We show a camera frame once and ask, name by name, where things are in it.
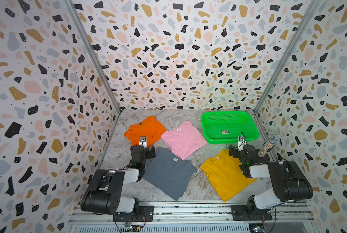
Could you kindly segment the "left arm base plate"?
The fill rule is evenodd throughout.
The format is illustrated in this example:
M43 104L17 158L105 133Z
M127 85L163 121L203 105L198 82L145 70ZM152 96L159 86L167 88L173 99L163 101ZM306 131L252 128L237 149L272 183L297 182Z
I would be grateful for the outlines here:
M113 216L114 222L152 222L154 217L154 206L143 205L133 209L131 213L119 212Z

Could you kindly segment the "green plastic basket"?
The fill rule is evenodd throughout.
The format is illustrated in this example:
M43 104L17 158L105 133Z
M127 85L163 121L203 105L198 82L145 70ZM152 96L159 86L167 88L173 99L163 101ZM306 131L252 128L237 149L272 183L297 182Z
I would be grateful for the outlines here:
M206 112L202 114L201 122L204 138L209 144L237 143L240 136L247 142L259 138L258 128L247 112Z

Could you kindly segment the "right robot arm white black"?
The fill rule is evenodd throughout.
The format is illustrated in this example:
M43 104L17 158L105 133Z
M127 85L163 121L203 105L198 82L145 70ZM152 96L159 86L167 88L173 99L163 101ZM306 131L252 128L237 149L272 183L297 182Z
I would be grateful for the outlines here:
M313 188L296 162L286 159L270 162L268 155L259 157L258 152L260 150L251 145L229 147L229 155L239 160L245 178L267 178L272 184L265 192L249 197L246 203L248 214L266 212L284 203L313 197Z

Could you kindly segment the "yellow t-shirt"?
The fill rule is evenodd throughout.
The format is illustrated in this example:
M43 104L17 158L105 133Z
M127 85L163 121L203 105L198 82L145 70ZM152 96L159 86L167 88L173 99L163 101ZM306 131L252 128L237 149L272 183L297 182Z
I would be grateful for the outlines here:
M223 202L227 202L243 191L256 179L246 178L239 167L239 159L222 150L218 155L208 158L200 167Z

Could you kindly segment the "pink t-shirt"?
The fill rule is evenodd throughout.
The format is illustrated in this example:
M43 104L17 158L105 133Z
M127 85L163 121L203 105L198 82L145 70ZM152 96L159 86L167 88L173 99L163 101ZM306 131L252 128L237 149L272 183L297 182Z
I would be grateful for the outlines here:
M184 121L177 129L164 132L161 139L182 160L207 144L205 138L190 121Z

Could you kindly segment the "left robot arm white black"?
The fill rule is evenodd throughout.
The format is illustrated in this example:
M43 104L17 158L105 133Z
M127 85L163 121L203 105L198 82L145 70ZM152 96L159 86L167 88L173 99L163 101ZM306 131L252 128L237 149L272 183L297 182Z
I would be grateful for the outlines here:
M121 170L98 169L93 175L84 197L81 210L97 215L116 215L128 221L141 214L137 198L124 197L123 187L140 181L145 174L146 161L155 158L155 147L142 145L130 148L130 163Z

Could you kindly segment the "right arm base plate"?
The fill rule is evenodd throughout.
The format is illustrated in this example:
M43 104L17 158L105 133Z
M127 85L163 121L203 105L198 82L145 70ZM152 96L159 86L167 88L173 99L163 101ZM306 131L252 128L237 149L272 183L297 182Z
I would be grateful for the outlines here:
M234 221L249 221L249 220L272 220L270 210L260 210L247 205L231 205L231 214Z

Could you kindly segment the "grey t-shirt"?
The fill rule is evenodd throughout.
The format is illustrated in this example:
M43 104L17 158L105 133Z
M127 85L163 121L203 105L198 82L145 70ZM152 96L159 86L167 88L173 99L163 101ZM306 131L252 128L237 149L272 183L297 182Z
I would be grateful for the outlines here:
M158 147L155 158L146 164L143 178L177 201L196 172L190 160L182 160L169 149Z

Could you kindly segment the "orange t-shirt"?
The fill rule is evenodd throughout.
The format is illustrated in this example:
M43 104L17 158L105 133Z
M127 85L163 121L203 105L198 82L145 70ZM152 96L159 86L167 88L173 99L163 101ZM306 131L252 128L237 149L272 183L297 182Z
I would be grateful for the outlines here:
M132 146L139 144L142 136L146 137L147 147L151 147L160 140L161 135L166 132L165 127L157 120L155 116L149 116L145 120L129 127L124 133Z

